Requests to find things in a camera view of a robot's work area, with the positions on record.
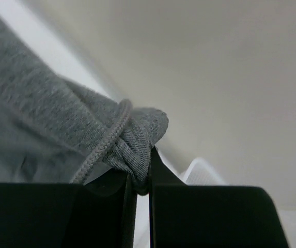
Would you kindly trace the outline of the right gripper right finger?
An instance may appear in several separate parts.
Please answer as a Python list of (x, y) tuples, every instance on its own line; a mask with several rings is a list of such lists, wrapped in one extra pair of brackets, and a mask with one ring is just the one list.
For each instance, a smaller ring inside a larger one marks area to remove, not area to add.
[(186, 185), (152, 149), (151, 247), (288, 247), (274, 202), (260, 187)]

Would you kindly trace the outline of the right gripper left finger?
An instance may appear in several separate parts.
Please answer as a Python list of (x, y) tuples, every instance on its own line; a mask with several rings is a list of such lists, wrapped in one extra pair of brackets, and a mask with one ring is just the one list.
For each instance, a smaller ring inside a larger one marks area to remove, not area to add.
[(0, 247), (132, 247), (136, 200), (122, 172), (86, 185), (0, 183)]

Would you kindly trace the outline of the grey shorts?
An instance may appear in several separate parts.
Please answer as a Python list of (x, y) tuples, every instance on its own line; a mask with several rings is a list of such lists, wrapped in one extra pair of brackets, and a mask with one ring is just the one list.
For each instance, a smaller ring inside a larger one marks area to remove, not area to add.
[(114, 168), (145, 195), (151, 150), (167, 128), (161, 110), (57, 76), (0, 19), (0, 182), (82, 184)]

